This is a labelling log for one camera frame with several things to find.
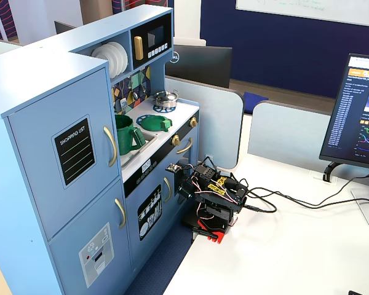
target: shopping list sign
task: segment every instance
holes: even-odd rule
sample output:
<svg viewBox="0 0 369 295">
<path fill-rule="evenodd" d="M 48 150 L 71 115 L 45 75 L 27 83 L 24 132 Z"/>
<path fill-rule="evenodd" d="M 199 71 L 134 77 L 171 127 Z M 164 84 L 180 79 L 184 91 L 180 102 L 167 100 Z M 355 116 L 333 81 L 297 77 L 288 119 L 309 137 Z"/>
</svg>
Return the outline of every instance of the shopping list sign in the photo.
<svg viewBox="0 0 369 295">
<path fill-rule="evenodd" d="M 87 118 L 58 135 L 55 145 L 66 186 L 95 163 Z"/>
</svg>

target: silver pot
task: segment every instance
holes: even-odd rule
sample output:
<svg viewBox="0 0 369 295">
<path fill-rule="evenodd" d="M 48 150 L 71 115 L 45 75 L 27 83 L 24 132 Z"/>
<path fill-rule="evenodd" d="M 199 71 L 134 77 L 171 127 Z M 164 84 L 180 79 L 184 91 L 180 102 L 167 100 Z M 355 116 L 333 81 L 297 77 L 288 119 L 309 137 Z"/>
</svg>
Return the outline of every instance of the silver pot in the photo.
<svg viewBox="0 0 369 295">
<path fill-rule="evenodd" d="M 153 95 L 153 98 L 155 99 L 154 105 L 156 106 L 160 106 L 162 108 L 174 108 L 178 103 L 179 92 L 176 90 L 173 92 L 160 91 Z"/>
</svg>

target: blue wall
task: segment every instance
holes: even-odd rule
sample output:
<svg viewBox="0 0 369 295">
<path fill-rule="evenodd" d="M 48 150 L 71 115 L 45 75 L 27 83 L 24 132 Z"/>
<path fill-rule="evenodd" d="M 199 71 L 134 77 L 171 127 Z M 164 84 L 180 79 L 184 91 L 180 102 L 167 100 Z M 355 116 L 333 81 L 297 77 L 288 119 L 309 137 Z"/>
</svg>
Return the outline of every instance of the blue wall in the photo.
<svg viewBox="0 0 369 295">
<path fill-rule="evenodd" d="M 233 79 L 336 98 L 348 54 L 369 54 L 369 27 L 235 6 L 202 0 L 201 9 L 201 38 L 233 47 Z"/>
</svg>

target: white desk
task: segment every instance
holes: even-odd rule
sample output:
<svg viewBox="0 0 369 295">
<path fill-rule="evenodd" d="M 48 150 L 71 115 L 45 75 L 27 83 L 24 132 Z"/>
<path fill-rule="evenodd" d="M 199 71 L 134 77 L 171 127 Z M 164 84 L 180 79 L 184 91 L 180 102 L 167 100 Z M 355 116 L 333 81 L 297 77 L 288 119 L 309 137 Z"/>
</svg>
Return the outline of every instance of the white desk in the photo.
<svg viewBox="0 0 369 295">
<path fill-rule="evenodd" d="M 235 176 L 317 203 L 346 182 L 326 184 L 309 170 L 250 154 Z M 333 200 L 352 199 L 354 187 L 366 186 L 352 183 Z M 277 213 L 243 209 L 220 245 L 199 235 L 164 294 L 369 295 L 369 226 L 355 202 L 309 210 L 268 199 Z"/>
</svg>

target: black chalkboard label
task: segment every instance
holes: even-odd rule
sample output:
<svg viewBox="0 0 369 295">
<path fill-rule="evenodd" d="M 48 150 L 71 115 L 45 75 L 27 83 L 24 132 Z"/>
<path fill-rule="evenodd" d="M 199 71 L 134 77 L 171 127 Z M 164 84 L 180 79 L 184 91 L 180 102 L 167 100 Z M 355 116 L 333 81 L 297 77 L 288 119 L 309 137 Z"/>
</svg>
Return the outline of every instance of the black chalkboard label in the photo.
<svg viewBox="0 0 369 295">
<path fill-rule="evenodd" d="M 58 135 L 55 144 L 66 186 L 95 162 L 87 118 Z"/>
<path fill-rule="evenodd" d="M 161 216 L 161 184 L 138 208 L 138 225 L 140 228 L 140 240 L 152 229 Z"/>
</svg>

